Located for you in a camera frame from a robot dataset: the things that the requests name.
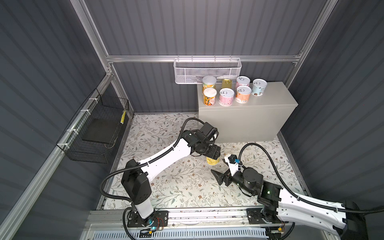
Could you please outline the yellow label ring-pull can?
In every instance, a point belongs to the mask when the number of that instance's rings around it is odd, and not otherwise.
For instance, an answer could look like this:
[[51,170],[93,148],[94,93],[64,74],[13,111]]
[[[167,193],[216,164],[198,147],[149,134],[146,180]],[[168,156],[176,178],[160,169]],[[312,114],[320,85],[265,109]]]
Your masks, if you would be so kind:
[[212,159],[212,158],[209,158],[209,157],[206,157],[206,160],[207,160],[207,163],[211,166],[214,166],[214,165],[217,165],[220,160],[219,159]]

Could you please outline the pink ring-pull can front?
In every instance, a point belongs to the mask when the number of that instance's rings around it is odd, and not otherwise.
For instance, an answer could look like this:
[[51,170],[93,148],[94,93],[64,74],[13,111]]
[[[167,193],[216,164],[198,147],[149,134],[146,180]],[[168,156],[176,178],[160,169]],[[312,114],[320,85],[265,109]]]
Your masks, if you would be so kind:
[[220,90],[219,104],[223,107],[229,107],[233,103],[235,92],[230,88]]

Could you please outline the orange label plastic-lid can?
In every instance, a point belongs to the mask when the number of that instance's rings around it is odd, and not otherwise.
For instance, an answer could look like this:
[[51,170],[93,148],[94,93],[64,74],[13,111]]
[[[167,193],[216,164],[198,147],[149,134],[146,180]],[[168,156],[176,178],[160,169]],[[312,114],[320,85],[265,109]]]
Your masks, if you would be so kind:
[[211,107],[216,103],[217,90],[215,88],[206,88],[203,91],[203,103],[205,106]]

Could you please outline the salmon label can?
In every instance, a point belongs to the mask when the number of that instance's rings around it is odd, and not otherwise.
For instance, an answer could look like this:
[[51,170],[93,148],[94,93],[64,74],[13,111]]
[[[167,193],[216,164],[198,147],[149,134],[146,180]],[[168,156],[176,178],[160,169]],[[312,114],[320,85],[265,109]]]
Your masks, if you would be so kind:
[[252,90],[248,86],[239,86],[236,89],[236,102],[239,104],[246,104],[249,99],[250,95],[252,93]]

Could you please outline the gold rectangular tin can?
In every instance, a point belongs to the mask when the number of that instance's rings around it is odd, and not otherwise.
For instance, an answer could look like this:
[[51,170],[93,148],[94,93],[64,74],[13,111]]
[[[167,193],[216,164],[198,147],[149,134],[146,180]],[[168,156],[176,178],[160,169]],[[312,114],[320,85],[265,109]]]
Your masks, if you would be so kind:
[[222,89],[225,89],[225,88],[228,88],[228,89],[232,88],[232,80],[230,80],[230,79],[223,79],[222,80]]

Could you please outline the green yellow plastic-lid can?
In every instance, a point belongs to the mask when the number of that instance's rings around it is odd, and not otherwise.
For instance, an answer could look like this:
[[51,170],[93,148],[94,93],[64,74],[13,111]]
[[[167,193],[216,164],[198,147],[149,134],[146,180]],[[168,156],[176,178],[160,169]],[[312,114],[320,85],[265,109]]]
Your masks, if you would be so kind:
[[207,88],[216,88],[217,78],[214,76],[205,76],[202,79],[202,91]]

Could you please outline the pink label can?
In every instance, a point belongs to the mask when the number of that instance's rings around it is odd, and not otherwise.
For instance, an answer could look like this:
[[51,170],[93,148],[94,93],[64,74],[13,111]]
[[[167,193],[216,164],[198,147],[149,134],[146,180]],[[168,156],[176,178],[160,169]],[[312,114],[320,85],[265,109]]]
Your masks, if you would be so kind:
[[247,86],[248,87],[250,85],[250,82],[251,82],[251,80],[248,77],[246,77],[246,76],[239,76],[236,79],[236,86],[235,86],[235,88],[237,89],[240,86]]

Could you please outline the teal label can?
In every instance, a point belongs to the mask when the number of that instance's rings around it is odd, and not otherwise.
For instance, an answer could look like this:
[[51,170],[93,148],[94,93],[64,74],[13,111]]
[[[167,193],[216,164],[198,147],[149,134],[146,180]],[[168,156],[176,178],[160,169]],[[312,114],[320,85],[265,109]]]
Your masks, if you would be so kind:
[[267,85],[268,83],[264,79],[253,80],[252,95],[257,97],[262,96]]

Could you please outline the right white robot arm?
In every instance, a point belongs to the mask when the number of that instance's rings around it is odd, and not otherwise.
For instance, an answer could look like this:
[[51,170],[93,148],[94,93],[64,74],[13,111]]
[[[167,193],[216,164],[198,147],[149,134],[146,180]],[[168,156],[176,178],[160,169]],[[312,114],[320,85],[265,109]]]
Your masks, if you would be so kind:
[[264,207],[260,216],[268,223],[292,222],[337,235],[342,240],[367,240],[368,230],[363,214],[356,214],[353,202],[334,203],[293,193],[280,185],[265,182],[252,168],[225,173],[212,171],[219,185],[234,184],[248,197],[257,197]]

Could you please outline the beige metal cabinet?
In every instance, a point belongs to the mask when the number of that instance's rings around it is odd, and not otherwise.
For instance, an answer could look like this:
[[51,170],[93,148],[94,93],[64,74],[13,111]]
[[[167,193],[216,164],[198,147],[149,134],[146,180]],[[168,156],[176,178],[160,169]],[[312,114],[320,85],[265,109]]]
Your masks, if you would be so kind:
[[298,103],[282,82],[269,82],[260,97],[250,96],[248,103],[233,101],[223,107],[203,102],[202,85],[197,85],[199,119],[218,129],[216,143],[272,141]]

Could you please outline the yellow black pen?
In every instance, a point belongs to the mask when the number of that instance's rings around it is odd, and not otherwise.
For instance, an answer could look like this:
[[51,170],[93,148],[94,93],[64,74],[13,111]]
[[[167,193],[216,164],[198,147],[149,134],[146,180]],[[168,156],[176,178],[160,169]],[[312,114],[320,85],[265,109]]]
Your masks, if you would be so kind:
[[123,111],[123,113],[122,113],[122,116],[121,116],[121,120],[120,120],[120,124],[124,124],[124,122],[125,122],[125,117],[126,117],[126,110],[124,110]]

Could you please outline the black pad in basket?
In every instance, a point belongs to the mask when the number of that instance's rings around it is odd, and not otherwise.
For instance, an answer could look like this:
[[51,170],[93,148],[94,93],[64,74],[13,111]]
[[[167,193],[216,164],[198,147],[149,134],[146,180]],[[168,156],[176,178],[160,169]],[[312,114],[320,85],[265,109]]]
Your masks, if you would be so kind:
[[118,128],[119,123],[117,121],[93,119],[84,133],[82,140],[93,143],[109,144],[113,140]]

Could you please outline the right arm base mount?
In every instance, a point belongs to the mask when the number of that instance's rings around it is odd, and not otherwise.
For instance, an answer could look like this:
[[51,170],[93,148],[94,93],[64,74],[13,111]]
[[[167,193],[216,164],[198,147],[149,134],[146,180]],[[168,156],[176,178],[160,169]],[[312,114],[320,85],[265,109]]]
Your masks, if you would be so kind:
[[272,218],[267,220],[267,218],[262,214],[263,208],[247,208],[246,214],[251,225],[260,225],[260,224],[282,224],[277,218]]

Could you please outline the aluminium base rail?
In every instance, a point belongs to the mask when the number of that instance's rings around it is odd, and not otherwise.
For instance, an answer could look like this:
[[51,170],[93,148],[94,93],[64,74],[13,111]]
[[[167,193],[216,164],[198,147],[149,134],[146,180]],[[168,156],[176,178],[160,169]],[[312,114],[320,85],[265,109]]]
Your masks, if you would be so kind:
[[[156,209],[155,223],[157,227],[178,228],[182,226],[208,227],[214,225],[267,225],[261,216],[263,206],[250,207],[212,207],[212,208],[181,208]],[[123,229],[123,210],[91,211],[85,224],[85,231],[91,228],[116,227]]]

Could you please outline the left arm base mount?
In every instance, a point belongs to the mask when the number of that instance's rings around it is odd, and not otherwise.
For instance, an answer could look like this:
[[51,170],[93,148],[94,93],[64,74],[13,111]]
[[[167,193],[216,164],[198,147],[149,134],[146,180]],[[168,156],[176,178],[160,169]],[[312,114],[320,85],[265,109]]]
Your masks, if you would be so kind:
[[149,217],[143,219],[139,213],[131,211],[127,216],[127,227],[167,227],[169,220],[169,211],[155,210]]

